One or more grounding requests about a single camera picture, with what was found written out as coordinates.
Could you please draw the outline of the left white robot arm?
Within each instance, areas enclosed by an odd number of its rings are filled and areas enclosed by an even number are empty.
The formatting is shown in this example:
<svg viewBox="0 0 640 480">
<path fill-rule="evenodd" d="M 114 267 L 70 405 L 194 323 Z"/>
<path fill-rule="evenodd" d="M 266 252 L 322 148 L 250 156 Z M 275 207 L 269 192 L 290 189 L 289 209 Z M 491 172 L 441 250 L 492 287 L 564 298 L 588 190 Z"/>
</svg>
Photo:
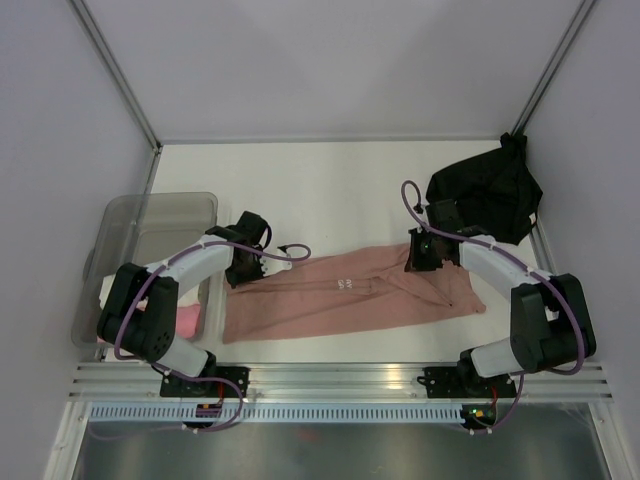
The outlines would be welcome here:
<svg viewBox="0 0 640 480">
<path fill-rule="evenodd" d="M 216 273 L 223 272 L 232 286 L 260 279 L 259 253 L 271 236 L 266 220 L 245 211 L 235 224 L 208 229 L 165 260 L 122 265 L 101 307 L 97 337 L 113 345 L 119 359 L 176 371 L 195 395 L 209 395 L 218 384 L 215 357 L 176 333 L 178 303 Z"/>
</svg>

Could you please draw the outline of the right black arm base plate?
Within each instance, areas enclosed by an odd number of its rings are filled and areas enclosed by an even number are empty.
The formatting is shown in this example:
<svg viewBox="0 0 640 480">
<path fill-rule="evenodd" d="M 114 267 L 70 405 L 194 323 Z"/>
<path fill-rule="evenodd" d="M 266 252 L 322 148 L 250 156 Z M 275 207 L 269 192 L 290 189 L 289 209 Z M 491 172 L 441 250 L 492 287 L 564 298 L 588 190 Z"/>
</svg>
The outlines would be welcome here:
<svg viewBox="0 0 640 480">
<path fill-rule="evenodd" d="M 517 391 L 507 375 L 483 378 L 453 366 L 425 367 L 417 382 L 429 399 L 513 399 Z"/>
</svg>

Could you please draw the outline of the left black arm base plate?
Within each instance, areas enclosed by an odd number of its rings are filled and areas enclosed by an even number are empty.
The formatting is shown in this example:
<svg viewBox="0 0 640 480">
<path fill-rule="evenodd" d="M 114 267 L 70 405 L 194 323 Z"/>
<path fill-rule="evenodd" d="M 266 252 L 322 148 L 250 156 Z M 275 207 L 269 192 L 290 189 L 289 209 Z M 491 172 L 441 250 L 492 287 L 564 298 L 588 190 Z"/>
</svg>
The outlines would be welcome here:
<svg viewBox="0 0 640 480">
<path fill-rule="evenodd" d="M 218 366 L 213 373 L 216 381 L 186 380 L 175 373 L 162 380 L 162 398 L 232 398 L 245 396 L 251 370 L 244 366 Z"/>
</svg>

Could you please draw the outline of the dusty pink t-shirt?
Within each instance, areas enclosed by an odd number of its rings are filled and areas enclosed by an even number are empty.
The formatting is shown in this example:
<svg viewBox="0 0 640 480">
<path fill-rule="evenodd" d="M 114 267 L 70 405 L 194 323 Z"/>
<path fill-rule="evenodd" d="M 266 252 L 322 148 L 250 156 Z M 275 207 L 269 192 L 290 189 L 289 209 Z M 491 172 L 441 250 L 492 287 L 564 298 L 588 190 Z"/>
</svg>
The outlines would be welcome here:
<svg viewBox="0 0 640 480">
<path fill-rule="evenodd" d="M 228 289 L 222 340 L 289 340 L 400 328 L 482 314 L 470 275 L 450 262 L 406 270 L 406 244 L 311 258 Z"/>
</svg>

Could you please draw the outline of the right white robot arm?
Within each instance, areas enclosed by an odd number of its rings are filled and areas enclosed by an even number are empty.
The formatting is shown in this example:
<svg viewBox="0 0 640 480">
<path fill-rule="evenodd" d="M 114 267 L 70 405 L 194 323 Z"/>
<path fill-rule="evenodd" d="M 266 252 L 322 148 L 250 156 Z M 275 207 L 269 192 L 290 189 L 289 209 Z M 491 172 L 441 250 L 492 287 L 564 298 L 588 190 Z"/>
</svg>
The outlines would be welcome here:
<svg viewBox="0 0 640 480">
<path fill-rule="evenodd" d="M 490 284 L 509 302 L 506 338 L 464 351 L 459 388 L 478 395 L 494 377 L 552 371 L 573 375 L 596 353 L 597 342 L 581 282 L 572 274 L 533 268 L 477 226 L 466 226 L 452 201 L 409 207 L 409 266 L 442 269 L 447 262 Z"/>
</svg>

